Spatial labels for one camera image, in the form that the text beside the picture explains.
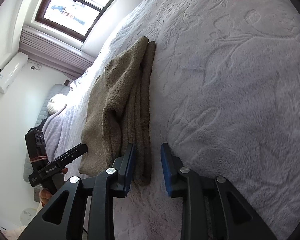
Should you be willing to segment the left hand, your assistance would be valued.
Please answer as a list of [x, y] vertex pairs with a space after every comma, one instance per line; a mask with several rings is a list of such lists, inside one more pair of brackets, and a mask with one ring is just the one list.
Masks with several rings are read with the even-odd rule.
[[[65, 183], [64, 181], [64, 175], [68, 172], [68, 168], [64, 168], [63, 170], [61, 170], [61, 173], [58, 173], [56, 175], [53, 176], [53, 182], [56, 183], [56, 187], [57, 189], [60, 189], [61, 186]], [[41, 199], [41, 205], [42, 207], [44, 207], [48, 202], [49, 200], [52, 198], [53, 196], [53, 193], [51, 193], [47, 188], [43, 188], [41, 191], [40, 191], [40, 199]]]

